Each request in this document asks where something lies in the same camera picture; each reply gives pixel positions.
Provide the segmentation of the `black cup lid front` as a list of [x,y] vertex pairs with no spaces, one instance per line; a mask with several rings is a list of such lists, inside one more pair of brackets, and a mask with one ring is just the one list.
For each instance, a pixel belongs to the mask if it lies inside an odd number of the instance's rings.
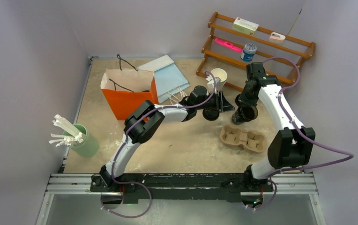
[[219,118],[220,111],[219,109],[205,108],[202,111],[202,115],[208,121],[215,121]]

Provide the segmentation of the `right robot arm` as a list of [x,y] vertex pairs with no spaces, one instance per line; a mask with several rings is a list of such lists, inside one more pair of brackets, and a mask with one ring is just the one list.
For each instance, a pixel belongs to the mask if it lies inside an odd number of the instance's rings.
[[268,147],[267,156],[247,167],[243,184],[250,191],[261,186],[262,180],[285,168],[297,168],[309,163],[315,131],[305,127],[289,107],[280,81],[268,75],[263,63],[254,62],[246,66],[247,81],[236,97],[238,106],[232,122],[243,124],[257,118],[257,103],[262,102],[276,128],[276,135]]

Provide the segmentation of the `black paper cup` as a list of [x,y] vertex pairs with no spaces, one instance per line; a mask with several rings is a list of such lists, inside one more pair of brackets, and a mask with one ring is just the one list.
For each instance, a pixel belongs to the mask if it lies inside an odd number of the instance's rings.
[[255,106],[239,106],[232,115],[231,120],[234,124],[240,125],[252,121],[258,116],[258,109]]

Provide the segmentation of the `orange paper bag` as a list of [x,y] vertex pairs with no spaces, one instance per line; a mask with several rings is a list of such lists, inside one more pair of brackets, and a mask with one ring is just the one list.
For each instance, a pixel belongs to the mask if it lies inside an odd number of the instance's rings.
[[144,101],[158,104],[154,72],[137,69],[118,54],[119,68],[106,69],[100,88],[117,120],[125,120]]

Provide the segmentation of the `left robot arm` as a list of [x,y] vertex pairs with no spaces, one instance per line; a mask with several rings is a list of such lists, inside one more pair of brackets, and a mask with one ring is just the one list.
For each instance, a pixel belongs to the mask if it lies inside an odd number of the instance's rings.
[[149,141],[163,122],[185,122],[191,120],[201,110],[208,121],[218,119],[220,113],[235,110],[222,91],[207,91],[204,86],[196,86],[174,105],[156,105],[144,101],[124,122],[124,134],[119,148],[110,161],[101,167],[99,175],[102,186],[109,192],[120,186],[119,177],[123,175],[126,165],[137,148]]

